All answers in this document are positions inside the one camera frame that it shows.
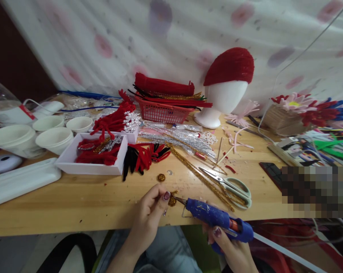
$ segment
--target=woman's left hand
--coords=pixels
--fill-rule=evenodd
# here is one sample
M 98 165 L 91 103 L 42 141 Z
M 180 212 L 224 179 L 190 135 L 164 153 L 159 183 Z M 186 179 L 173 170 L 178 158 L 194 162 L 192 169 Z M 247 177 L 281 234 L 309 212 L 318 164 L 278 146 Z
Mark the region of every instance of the woman's left hand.
M 154 241 L 161 216 L 168 209 L 170 192 L 156 184 L 141 199 L 125 245 L 139 257 Z

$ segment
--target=pixelated area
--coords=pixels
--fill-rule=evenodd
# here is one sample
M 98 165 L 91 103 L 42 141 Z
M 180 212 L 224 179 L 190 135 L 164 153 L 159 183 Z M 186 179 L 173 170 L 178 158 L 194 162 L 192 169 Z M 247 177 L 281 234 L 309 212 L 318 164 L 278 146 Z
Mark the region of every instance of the pixelated area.
M 343 167 L 283 167 L 281 188 L 296 217 L 343 218 Z

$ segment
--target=scissor handle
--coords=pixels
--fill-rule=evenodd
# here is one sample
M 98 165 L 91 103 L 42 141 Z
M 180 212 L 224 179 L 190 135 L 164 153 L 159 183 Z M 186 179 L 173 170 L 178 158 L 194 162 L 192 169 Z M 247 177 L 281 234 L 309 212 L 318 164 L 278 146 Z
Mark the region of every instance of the scissor handle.
M 236 181 L 238 184 L 241 185 L 241 187 L 244 190 L 241 190 L 239 187 L 232 184 L 231 181 Z M 239 207 L 241 209 L 248 209 L 251 207 L 251 205 L 252 205 L 251 192 L 250 192 L 249 188 L 241 180 L 233 178 L 233 177 L 225 178 L 225 189 L 227 191 L 230 191 L 230 192 L 236 194 L 238 197 L 240 197 L 242 200 L 244 200 L 246 202 L 246 207 L 234 202 L 234 204 L 237 207 Z

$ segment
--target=plastic bottle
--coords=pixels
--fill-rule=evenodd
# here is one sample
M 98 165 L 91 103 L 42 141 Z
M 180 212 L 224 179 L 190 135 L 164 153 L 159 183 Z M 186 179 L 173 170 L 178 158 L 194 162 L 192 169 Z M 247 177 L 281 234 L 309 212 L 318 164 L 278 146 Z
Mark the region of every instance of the plastic bottle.
M 0 84 L 0 125 L 28 124 L 35 117 L 6 87 Z

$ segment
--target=painted fingernail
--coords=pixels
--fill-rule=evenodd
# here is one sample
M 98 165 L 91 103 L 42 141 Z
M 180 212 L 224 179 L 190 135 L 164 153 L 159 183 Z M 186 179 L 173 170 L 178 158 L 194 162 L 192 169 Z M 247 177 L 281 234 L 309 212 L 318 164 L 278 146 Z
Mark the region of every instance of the painted fingernail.
M 167 191 L 166 193 L 164 193 L 163 199 L 164 199 L 165 201 L 168 201 L 169 198 L 170 198 L 170 192 Z
M 214 234 L 217 238 L 221 237 L 221 229 L 220 229 L 219 227 L 215 227 L 215 228 L 213 229 L 213 234 Z

